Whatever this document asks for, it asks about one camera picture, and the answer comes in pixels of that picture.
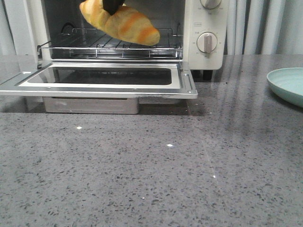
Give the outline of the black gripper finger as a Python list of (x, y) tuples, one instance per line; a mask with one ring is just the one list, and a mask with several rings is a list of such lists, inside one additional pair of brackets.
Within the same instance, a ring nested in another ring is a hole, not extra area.
[(110, 15), (114, 15), (125, 0), (102, 0), (103, 9)]

